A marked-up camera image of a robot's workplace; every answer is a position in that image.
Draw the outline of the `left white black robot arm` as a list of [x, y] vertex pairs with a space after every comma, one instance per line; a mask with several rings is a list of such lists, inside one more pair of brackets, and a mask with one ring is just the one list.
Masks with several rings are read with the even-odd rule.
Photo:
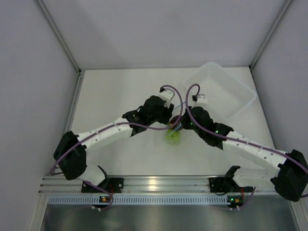
[[101, 154], [104, 146], [117, 140], [153, 129], [156, 122], [167, 125], [174, 109], [171, 100], [171, 96], [163, 94], [151, 96], [137, 110], [124, 113], [106, 126], [80, 134], [66, 132], [53, 154], [56, 165], [66, 180], [80, 179], [91, 183], [98, 192], [106, 191], [107, 173], [101, 166], [90, 164], [87, 158]]

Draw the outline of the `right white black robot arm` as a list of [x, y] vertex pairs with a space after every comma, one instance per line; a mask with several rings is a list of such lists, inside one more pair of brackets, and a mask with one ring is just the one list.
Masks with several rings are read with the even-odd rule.
[[273, 189], [283, 198], [297, 202], [307, 197], [308, 164], [298, 150], [283, 152], [257, 144], [233, 128], [214, 122], [200, 106], [188, 107], [182, 117], [184, 129], [193, 130], [207, 145], [237, 154], [258, 165], [259, 169], [232, 166], [224, 184], [230, 191], [240, 187]]

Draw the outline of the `red fake apple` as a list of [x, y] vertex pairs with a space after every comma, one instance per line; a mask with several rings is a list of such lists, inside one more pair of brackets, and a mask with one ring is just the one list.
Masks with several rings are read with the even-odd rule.
[[169, 125], [173, 129], [175, 129], [178, 126], [181, 127], [181, 118], [179, 119], [179, 115], [172, 117], [169, 121]]

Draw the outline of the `clear zip top bag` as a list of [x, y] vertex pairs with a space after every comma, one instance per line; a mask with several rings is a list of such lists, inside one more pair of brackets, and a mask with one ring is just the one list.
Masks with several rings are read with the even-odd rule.
[[169, 128], [166, 130], [165, 136], [164, 136], [164, 142], [170, 145], [176, 145], [181, 142], [181, 131], [183, 130], [183, 126], [181, 121], [176, 123], [179, 115], [180, 110], [183, 109], [182, 114], [185, 112], [185, 102], [182, 104], [176, 106], [173, 109], [173, 116], [169, 121]]

